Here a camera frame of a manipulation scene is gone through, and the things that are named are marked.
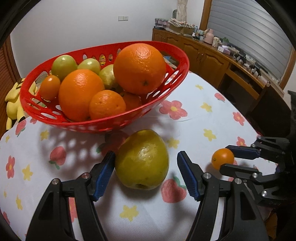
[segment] white wall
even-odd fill
[[[203,0],[189,0],[192,14],[196,1]],[[25,77],[40,63],[69,51],[151,40],[154,19],[169,19],[176,8],[177,0],[42,0],[11,33],[19,73]],[[118,22],[118,16],[129,19]],[[200,17],[198,13],[189,20],[198,22]]]
[[[291,108],[291,97],[288,94],[288,90],[295,91],[296,92],[296,65],[294,66],[294,69],[292,71],[292,74],[288,80],[288,83],[286,87],[284,88],[284,100],[288,104],[288,106]]]
[[[188,0],[187,3],[187,22],[200,26],[200,20],[202,18],[202,10],[204,6],[204,0]]]

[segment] red plastic fruit basket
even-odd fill
[[[160,104],[165,98],[167,98],[170,95],[170,93],[172,93],[172,91],[176,89],[185,79],[189,70],[188,57],[184,53],[184,51],[182,51],[178,47],[168,43],[156,41],[140,42],[154,46],[160,52],[172,56],[175,60],[179,62],[179,65],[175,70],[167,65],[167,74],[163,83],[158,89],[156,89],[152,93],[148,94],[147,96],[141,97],[143,103],[142,106],[131,111],[122,113],[120,115],[115,115],[103,119],[90,120],[84,122],[69,121],[63,114],[63,112],[60,110],[57,99],[51,102],[47,102],[43,100],[38,93],[36,94],[36,96],[33,96],[29,93],[30,86],[42,72],[46,71],[47,74],[49,74],[52,63],[56,59],[56,57],[54,57],[38,65],[26,77],[20,91],[20,101],[23,109],[27,112],[28,115],[43,123],[46,123],[54,127],[79,132],[111,131],[114,129],[120,129],[132,123],[134,120],[145,115],[151,109]],[[87,56],[88,58],[94,57],[96,59],[99,59],[100,56],[104,55],[106,63],[103,67],[106,67],[109,64],[114,63],[117,53],[120,49],[123,49],[126,46],[134,43],[139,42],[124,42],[117,44],[102,45],[77,50],[66,54],[72,56],[76,60],[77,64],[83,61],[83,56]]]

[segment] metal pin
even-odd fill
[[[236,178],[236,179],[234,180],[234,182],[235,182],[236,184],[241,184],[241,183],[242,183],[242,181],[241,181],[239,178]]]
[[[91,175],[88,172],[85,172],[81,175],[83,179],[88,179]]]
[[[261,192],[261,196],[262,196],[262,197],[266,197],[266,196],[267,196],[267,191],[262,191],[262,192]]]
[[[203,174],[203,176],[204,176],[205,179],[210,179],[212,177],[212,175],[210,173],[208,173],[208,172],[205,172]]]
[[[55,179],[52,180],[52,184],[53,184],[53,185],[56,185],[56,184],[58,184],[58,183],[59,183],[59,179],[55,178]]]

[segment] beige curtain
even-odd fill
[[[187,21],[187,2],[188,0],[178,0],[177,20]]]

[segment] white floral tablecloth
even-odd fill
[[[185,240],[199,202],[184,186],[177,153],[186,151],[204,171],[228,180],[212,168],[212,154],[227,145],[251,145],[258,135],[228,100],[193,73],[161,105],[114,133],[65,131],[28,117],[0,141],[0,208],[20,239],[25,240],[32,215],[53,178],[66,181],[90,171],[108,150],[117,150],[141,129],[155,130],[167,143],[169,172],[152,191],[128,189],[112,174],[105,195],[95,203],[110,241]],[[236,163],[258,168],[264,175],[276,168],[275,163],[261,158],[237,158]],[[221,198],[212,240],[219,236],[223,203]],[[74,199],[70,211],[76,239],[83,240]]]

